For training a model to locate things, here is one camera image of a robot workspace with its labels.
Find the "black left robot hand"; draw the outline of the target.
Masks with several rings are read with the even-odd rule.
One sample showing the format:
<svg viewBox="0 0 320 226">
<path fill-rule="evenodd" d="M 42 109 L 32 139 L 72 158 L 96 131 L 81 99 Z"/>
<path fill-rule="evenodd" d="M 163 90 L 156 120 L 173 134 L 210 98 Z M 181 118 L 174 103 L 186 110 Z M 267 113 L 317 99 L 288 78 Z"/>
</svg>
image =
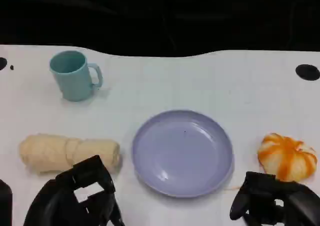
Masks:
<svg viewBox="0 0 320 226">
<path fill-rule="evenodd" d="M 74 190 L 49 180 L 33 200 L 25 226 L 123 226 L 114 193 L 105 190 L 79 202 Z"/>
</svg>

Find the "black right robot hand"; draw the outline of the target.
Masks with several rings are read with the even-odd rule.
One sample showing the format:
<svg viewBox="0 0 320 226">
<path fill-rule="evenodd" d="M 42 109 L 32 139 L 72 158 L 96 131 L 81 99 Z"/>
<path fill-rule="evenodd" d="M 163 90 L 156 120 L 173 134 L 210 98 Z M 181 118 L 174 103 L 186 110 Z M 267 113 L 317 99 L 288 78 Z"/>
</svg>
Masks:
<svg viewBox="0 0 320 226">
<path fill-rule="evenodd" d="M 307 186 L 282 182 L 274 175 L 246 172 L 229 213 L 248 226 L 318 226 L 320 198 Z"/>
</svg>

